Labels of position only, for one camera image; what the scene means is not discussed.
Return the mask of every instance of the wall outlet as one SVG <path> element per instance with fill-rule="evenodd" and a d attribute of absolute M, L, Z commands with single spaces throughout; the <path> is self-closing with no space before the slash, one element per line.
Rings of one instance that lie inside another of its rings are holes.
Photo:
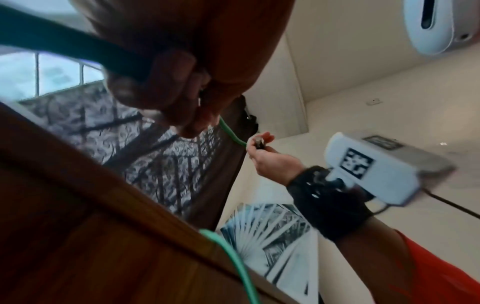
<path fill-rule="evenodd" d="M 369 101 L 365 102 L 367 106 L 374 106 L 374 105 L 377 105 L 377 104 L 381 104 L 383 101 L 381 101 L 380 99 L 378 98 L 375 98 L 375 99 L 370 99 Z"/>

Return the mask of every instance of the black glove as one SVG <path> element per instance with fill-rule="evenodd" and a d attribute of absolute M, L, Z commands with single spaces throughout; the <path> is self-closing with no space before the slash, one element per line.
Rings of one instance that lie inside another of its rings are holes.
<path fill-rule="evenodd" d="M 315 166 L 287 186 L 293 202 L 305 219 L 327 239 L 335 242 L 357 230 L 373 213 L 365 202 L 368 192 L 340 192 L 325 182 L 329 171 Z"/>

